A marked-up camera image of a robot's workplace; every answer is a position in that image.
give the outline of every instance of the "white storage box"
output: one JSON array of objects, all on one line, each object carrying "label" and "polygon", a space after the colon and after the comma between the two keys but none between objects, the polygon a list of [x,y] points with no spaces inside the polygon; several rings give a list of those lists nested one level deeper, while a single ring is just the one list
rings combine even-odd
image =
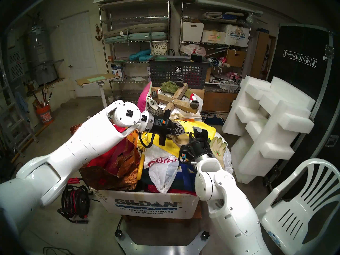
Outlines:
[{"label": "white storage box", "polygon": [[194,22],[183,22],[183,41],[200,42],[204,24]]},{"label": "white storage box", "polygon": [[109,213],[150,218],[192,218],[198,197],[190,194],[161,194],[94,190]]},{"label": "white storage box", "polygon": [[204,30],[202,35],[202,42],[224,44],[225,33],[213,30]]},{"label": "white storage box", "polygon": [[225,44],[231,44],[233,46],[247,47],[249,38],[249,28],[238,27],[234,25],[227,24],[224,26]]}]

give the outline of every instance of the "yellow fabric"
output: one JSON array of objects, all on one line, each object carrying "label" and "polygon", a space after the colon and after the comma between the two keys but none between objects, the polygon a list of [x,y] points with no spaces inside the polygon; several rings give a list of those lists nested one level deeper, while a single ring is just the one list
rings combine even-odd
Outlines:
[{"label": "yellow fabric", "polygon": [[[210,127],[209,125],[205,124],[204,122],[201,121],[185,121],[185,120],[179,120],[178,121],[184,128],[184,130],[186,132],[194,132],[192,127],[198,127],[201,129],[206,129],[208,131],[208,137],[210,138],[210,140],[212,140],[215,137],[215,133],[216,133],[216,129],[213,127]],[[149,141],[151,141],[151,133],[148,133],[147,135],[143,134],[142,135],[142,139],[145,145],[149,144]],[[159,141],[160,141],[160,137],[159,135],[155,134],[155,138],[153,140],[153,144],[156,145],[157,147],[163,149],[164,151],[167,151],[168,153],[173,154],[174,156],[178,157],[179,153],[180,153],[180,148],[174,144],[174,142],[172,141],[172,139],[167,138],[165,140],[165,146],[161,146],[159,145]],[[138,147],[143,147],[140,144],[140,141],[138,140],[137,142]]]}]

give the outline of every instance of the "metal base plate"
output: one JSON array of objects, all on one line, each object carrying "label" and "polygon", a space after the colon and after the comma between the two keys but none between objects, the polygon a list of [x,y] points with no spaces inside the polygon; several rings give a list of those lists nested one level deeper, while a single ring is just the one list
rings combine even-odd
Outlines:
[{"label": "metal base plate", "polygon": [[198,255],[203,247],[208,243],[209,238],[203,238],[201,231],[195,239],[187,246],[144,246],[137,245],[129,235],[122,230],[121,237],[115,237],[125,254],[133,255]]}]

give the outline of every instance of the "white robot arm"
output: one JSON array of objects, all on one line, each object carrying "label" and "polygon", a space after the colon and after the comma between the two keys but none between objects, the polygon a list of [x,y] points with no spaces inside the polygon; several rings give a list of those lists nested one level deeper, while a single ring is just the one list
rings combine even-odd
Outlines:
[{"label": "white robot arm", "polygon": [[[111,112],[117,126],[129,128],[118,132],[108,119]],[[135,129],[159,134],[160,143],[165,142],[166,134],[176,127],[169,115],[158,119],[147,111],[141,113],[133,103],[115,101],[83,123],[57,150],[26,163],[15,179],[0,184],[0,209],[12,231],[19,234],[37,207],[49,205],[62,193],[75,171]],[[257,215],[233,176],[222,170],[209,152],[201,153],[193,164],[197,167],[196,193],[208,202],[209,215],[222,240],[235,255],[269,255]]]}]

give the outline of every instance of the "mesh basket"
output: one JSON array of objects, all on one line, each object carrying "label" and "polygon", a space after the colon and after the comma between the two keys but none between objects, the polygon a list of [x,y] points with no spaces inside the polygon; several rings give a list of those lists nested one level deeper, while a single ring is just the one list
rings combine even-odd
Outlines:
[{"label": "mesh basket", "polygon": [[209,67],[206,58],[202,62],[191,62],[189,56],[153,56],[149,59],[150,77],[153,87],[162,82],[182,78],[189,88],[203,89]]}]

